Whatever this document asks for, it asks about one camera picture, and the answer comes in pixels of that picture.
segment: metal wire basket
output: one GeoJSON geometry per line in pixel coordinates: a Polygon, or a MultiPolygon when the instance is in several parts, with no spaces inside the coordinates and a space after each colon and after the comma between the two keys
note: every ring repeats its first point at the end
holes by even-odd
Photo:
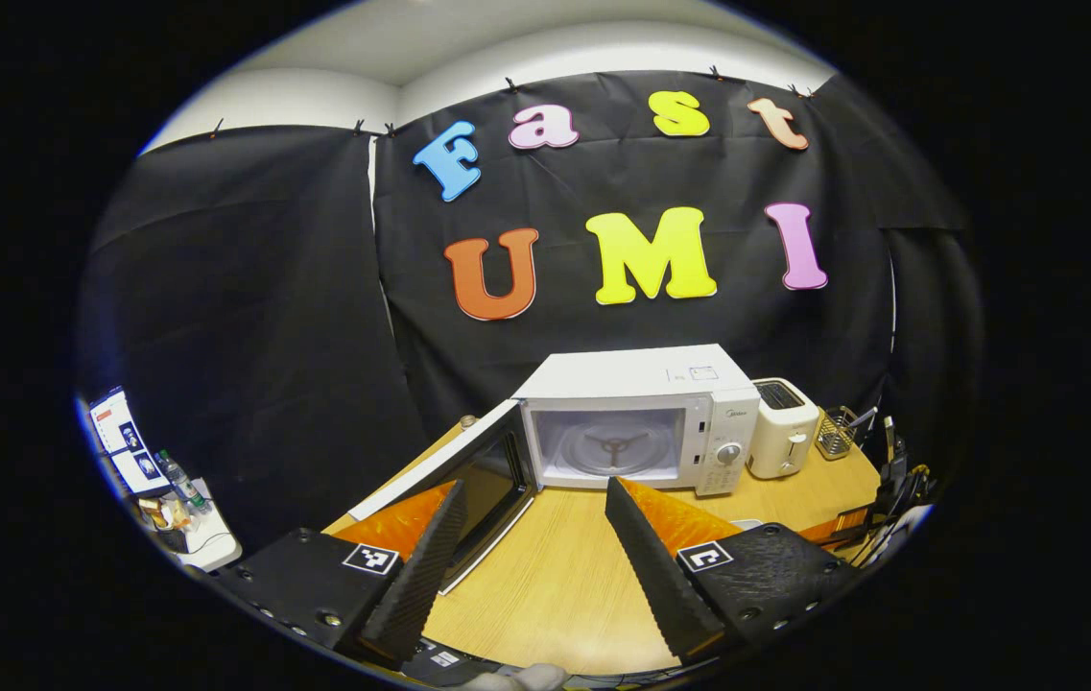
{"type": "Polygon", "coordinates": [[[856,430],[848,431],[848,425],[856,420],[856,414],[843,406],[823,412],[823,421],[817,425],[817,450],[827,461],[842,458],[856,443],[856,430]]]}

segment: hand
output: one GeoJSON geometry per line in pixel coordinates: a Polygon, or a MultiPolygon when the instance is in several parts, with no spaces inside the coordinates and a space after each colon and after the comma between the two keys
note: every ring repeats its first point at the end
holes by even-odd
{"type": "Polygon", "coordinates": [[[457,691],[558,691],[571,675],[558,665],[536,664],[515,674],[481,672],[457,691]]]}

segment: ceiling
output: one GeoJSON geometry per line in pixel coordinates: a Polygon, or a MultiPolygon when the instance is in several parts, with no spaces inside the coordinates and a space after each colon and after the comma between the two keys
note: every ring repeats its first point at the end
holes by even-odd
{"type": "Polygon", "coordinates": [[[233,71],[322,69],[404,86],[445,62],[517,36],[633,20],[710,27],[815,59],[744,14],[705,0],[365,0],[268,45],[233,71]]]}

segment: microwave knob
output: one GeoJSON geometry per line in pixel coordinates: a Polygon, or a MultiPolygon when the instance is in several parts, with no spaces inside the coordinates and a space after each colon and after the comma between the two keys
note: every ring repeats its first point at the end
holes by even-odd
{"type": "Polygon", "coordinates": [[[723,446],[720,446],[720,450],[716,451],[716,460],[720,461],[720,463],[724,464],[726,466],[730,463],[733,463],[733,460],[735,460],[736,456],[741,455],[742,455],[741,443],[724,443],[723,446]]]}

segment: toaster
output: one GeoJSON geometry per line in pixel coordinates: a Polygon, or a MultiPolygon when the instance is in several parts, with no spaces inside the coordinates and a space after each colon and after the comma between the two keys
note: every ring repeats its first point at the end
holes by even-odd
{"type": "Polygon", "coordinates": [[[754,385],[760,396],[759,420],[754,426],[746,467],[762,480],[800,472],[814,443],[816,404],[786,379],[756,379],[754,385]]]}

